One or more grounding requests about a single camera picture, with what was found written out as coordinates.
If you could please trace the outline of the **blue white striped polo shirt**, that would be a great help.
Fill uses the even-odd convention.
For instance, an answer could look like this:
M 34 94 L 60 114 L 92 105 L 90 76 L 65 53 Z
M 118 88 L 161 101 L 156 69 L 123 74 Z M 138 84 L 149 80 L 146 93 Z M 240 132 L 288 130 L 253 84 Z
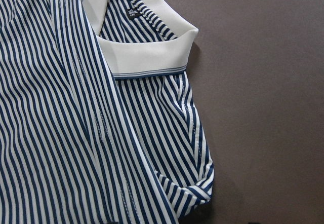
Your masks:
M 213 161 L 164 0 L 1 0 L 1 223 L 177 223 Z

